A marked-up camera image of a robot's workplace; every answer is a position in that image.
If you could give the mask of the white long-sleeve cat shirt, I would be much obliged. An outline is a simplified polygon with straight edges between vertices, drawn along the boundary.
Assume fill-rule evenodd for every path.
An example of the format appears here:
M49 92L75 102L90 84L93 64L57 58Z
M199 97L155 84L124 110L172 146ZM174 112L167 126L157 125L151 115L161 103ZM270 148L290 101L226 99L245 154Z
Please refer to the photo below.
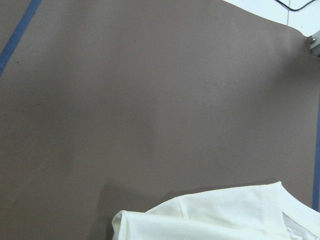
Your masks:
M317 240L320 214L281 182L185 194L118 212L115 240Z

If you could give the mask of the aluminium frame post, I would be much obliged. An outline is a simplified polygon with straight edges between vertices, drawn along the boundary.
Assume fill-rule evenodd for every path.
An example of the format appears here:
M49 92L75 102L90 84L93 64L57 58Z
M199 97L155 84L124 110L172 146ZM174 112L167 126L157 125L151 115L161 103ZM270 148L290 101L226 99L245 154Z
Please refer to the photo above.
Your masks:
M313 35L306 38L305 45L310 54L320 57L320 32L317 31Z

